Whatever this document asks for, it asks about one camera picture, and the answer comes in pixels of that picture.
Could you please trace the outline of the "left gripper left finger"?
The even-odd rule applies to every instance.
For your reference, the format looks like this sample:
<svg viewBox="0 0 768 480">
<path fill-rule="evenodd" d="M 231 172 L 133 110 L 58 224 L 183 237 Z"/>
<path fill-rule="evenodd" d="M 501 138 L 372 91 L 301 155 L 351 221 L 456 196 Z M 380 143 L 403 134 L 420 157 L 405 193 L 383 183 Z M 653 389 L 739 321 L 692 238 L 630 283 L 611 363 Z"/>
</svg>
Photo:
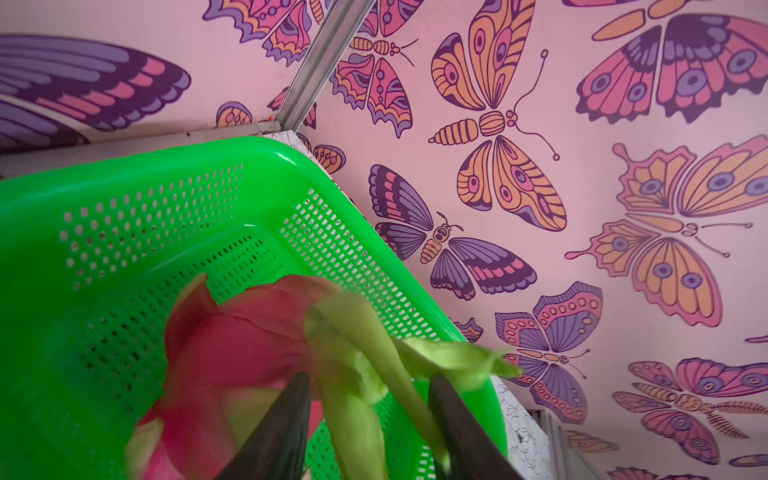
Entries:
<svg viewBox="0 0 768 480">
<path fill-rule="evenodd" d="M 291 379 L 215 479 L 301 479 L 310 410 L 310 379 L 301 372 Z"/>
</svg>

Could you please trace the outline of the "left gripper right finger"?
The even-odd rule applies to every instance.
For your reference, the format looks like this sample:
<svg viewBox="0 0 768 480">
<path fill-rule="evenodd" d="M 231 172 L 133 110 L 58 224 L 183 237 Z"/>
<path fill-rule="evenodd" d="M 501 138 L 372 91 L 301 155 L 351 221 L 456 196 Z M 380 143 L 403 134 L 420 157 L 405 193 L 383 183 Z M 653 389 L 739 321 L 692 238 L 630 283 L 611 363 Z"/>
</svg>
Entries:
<svg viewBox="0 0 768 480">
<path fill-rule="evenodd" d="M 511 463 L 488 437 L 449 380 L 430 379 L 428 406 L 445 440 L 450 469 L 433 455 L 440 480 L 521 480 Z"/>
</svg>

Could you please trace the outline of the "pink dragon fruit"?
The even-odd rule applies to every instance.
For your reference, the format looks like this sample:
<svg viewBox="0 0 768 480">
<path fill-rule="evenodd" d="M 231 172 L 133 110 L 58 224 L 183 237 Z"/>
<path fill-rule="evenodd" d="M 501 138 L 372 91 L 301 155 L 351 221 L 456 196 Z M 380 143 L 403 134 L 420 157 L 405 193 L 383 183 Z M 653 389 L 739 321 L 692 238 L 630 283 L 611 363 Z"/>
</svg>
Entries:
<svg viewBox="0 0 768 480">
<path fill-rule="evenodd" d="M 388 477 L 374 407 L 389 395 L 450 469 L 430 379 L 443 374 L 462 399 L 490 376 L 521 373 L 477 345 L 396 339 L 363 296 L 313 276 L 289 275 L 220 304 L 199 275 L 177 298 L 164 341 L 162 396 L 125 448 L 133 479 L 215 479 L 301 372 L 310 379 L 307 442 L 324 424 L 343 478 Z"/>
</svg>

